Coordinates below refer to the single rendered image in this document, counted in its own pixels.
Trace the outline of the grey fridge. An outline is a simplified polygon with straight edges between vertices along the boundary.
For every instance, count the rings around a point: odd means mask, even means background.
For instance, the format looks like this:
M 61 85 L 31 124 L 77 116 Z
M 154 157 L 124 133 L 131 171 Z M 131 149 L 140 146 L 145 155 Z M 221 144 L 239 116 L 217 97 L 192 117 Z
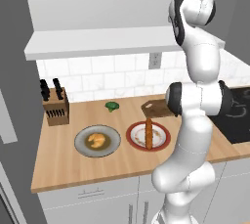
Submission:
M 38 197 L 30 190 L 43 121 L 40 83 L 24 48 L 33 33 L 27 0 L 0 0 L 0 91 L 17 142 L 0 136 L 0 162 L 23 213 L 23 224 L 47 224 Z

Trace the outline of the grey plate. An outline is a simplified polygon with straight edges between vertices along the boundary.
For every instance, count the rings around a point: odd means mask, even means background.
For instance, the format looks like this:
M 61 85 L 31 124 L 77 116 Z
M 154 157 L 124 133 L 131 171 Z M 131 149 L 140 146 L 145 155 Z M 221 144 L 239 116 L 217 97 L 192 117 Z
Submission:
M 100 148 L 92 148 L 91 142 L 88 141 L 89 136 L 93 133 L 101 133 L 105 136 L 105 142 Z M 98 124 L 81 130 L 74 139 L 74 147 L 79 154 L 85 157 L 106 157 L 118 149 L 120 142 L 120 134 L 114 128 Z

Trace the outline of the white drawer front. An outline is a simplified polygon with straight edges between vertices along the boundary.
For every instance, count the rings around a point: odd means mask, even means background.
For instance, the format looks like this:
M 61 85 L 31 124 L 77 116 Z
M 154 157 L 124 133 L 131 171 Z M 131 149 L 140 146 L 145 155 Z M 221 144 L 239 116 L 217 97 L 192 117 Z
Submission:
M 52 209 L 75 203 L 128 196 L 137 192 L 138 183 L 139 177 L 136 176 L 43 192 L 38 194 L 38 198 L 44 209 Z

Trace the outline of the black hob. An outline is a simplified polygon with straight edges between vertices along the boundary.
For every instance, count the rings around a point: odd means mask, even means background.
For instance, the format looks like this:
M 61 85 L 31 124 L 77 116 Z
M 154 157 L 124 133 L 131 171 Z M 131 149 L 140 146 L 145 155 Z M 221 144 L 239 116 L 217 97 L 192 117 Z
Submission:
M 230 112 L 210 119 L 232 144 L 250 142 L 250 87 L 233 88 L 231 93 Z

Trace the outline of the long brown baguette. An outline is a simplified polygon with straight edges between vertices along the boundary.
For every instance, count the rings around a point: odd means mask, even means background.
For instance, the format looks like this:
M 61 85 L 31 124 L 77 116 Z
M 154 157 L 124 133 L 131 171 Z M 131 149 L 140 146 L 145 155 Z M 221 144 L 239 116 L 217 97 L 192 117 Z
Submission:
M 146 119 L 146 148 L 152 149 L 152 121 L 150 118 Z

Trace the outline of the red rimmed white plate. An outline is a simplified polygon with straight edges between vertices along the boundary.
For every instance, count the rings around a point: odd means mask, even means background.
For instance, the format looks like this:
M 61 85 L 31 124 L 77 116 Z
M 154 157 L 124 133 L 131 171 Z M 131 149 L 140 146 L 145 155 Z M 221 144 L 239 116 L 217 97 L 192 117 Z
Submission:
M 139 121 L 133 123 L 126 131 L 126 139 L 129 144 L 144 152 L 158 152 L 165 149 L 171 141 L 169 131 L 157 122 L 152 123 L 152 148 L 146 147 L 146 123 Z

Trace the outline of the white cupboard door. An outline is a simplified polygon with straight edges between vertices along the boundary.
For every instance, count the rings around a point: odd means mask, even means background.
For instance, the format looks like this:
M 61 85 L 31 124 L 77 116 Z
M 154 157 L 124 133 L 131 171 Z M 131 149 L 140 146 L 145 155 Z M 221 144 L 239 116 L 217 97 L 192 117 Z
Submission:
M 216 180 L 193 200 L 190 213 L 199 224 L 250 222 L 250 157 L 213 167 Z
M 128 224 L 129 204 L 136 221 L 137 194 L 45 209 L 47 224 Z
M 152 186 L 150 174 L 140 176 L 139 180 L 137 224 L 143 224 L 145 202 L 148 202 L 146 224 L 151 224 L 153 217 L 160 210 L 164 203 L 164 195 L 158 193 Z

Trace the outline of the grey wall socket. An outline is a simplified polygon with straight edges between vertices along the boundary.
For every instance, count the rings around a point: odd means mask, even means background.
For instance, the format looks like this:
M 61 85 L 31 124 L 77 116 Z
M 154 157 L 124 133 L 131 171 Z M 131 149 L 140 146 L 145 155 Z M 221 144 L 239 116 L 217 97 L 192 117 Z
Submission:
M 161 67 L 161 53 L 150 53 L 149 54 L 149 63 L 148 68 L 149 69 L 158 69 Z

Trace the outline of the wooden knife block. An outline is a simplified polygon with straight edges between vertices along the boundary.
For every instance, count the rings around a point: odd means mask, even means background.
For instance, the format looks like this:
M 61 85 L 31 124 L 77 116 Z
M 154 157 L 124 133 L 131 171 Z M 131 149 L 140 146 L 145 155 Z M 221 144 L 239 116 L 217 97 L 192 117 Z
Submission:
M 69 102 L 65 89 L 57 78 L 53 79 L 54 88 L 49 88 L 45 79 L 40 80 L 43 108 L 49 126 L 69 124 Z

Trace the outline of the green broccoli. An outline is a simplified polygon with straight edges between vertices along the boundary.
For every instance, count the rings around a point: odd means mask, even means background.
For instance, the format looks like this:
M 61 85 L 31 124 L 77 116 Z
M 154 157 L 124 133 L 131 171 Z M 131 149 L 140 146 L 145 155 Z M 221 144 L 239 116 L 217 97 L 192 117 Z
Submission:
M 119 104 L 116 102 L 107 102 L 105 104 L 105 107 L 110 111 L 113 112 L 114 110 L 118 110 L 119 109 Z

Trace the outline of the white wall cabinet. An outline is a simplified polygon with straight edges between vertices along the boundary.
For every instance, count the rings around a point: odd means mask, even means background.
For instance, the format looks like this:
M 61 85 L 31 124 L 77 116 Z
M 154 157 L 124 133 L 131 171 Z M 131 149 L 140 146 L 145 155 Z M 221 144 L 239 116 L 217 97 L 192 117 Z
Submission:
M 171 0 L 27 0 L 29 61 L 178 51 Z

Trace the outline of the golden croissant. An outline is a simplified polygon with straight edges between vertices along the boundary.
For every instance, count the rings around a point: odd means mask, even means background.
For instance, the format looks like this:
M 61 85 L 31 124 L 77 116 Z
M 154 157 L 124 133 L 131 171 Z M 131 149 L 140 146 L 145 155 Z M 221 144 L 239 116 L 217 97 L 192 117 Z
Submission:
M 101 133 L 93 133 L 89 136 L 88 141 L 94 149 L 100 148 L 105 142 L 105 136 Z

